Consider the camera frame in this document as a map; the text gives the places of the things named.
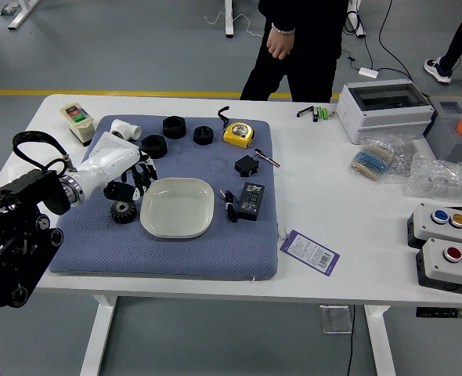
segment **white robotic hand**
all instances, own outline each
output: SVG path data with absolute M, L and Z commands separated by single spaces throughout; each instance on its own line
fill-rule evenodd
M 139 174 L 135 165 L 139 164 L 148 176 Z M 135 187 L 130 186 L 127 192 L 118 193 L 122 183 L 116 183 L 110 189 L 108 197 L 119 201 L 137 201 L 149 188 L 150 177 L 156 179 L 153 161 L 136 145 L 125 141 L 111 133 L 104 132 L 97 144 L 90 152 L 88 159 L 76 168 L 66 171 L 60 181 L 72 206 L 79 206 L 86 202 L 96 189 L 105 189 L 113 180 L 122 176 L 127 170 L 134 175 Z

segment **green button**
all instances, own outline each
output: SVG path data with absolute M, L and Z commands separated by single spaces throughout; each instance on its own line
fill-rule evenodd
M 73 120 L 75 123 L 79 123 L 80 121 L 83 121 L 84 119 L 85 119 L 85 115 L 83 115 L 82 112 L 76 116 L 73 116 Z

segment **gray floor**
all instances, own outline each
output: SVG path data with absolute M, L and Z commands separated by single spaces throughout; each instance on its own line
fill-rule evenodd
M 260 34 L 257 0 L 235 0 L 250 31 Z M 462 96 L 462 59 L 445 87 L 422 68 L 441 56 L 462 20 L 461 0 L 400 0 L 381 40 L 430 96 Z M 373 69 L 401 66 L 380 46 L 389 2 L 362 0 Z M 11 138 L 24 130 L 44 95 L 21 90 L 231 92 L 243 88 L 260 43 L 235 22 L 224 36 L 222 0 L 41 0 L 17 31 L 0 17 L 0 169 Z M 364 40 L 344 36 L 355 67 L 370 67 Z M 334 94 L 345 82 L 369 81 L 343 52 Z M 383 70 L 380 79 L 404 78 Z M 288 92 L 285 82 L 280 92 Z M 92 297 L 35 294 L 22 309 L 0 309 L 0 367 L 5 375 L 79 373 L 95 316 Z M 362 307 L 356 310 L 351 375 L 374 374 Z M 385 315 L 398 375 L 462 370 L 462 320 L 414 317 L 414 308 Z M 326 336 L 316 305 L 123 298 L 101 374 L 345 374 L 348 336 Z M 446 364 L 445 351 L 452 355 Z

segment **person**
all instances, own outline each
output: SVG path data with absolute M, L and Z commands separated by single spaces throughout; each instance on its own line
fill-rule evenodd
M 268 100 L 283 76 L 294 102 L 329 103 L 348 0 L 260 0 L 264 36 L 240 99 Z
M 429 59 L 424 63 L 424 69 L 433 76 L 437 82 L 448 85 L 451 80 L 453 66 L 462 55 L 462 22 L 453 36 L 447 53 L 436 60 Z

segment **barcode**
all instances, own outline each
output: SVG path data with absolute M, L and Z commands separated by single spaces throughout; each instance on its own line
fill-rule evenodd
M 327 262 L 330 260 L 330 255 L 328 253 L 323 253 L 322 258 L 318 261 L 318 266 L 320 268 L 326 268 Z

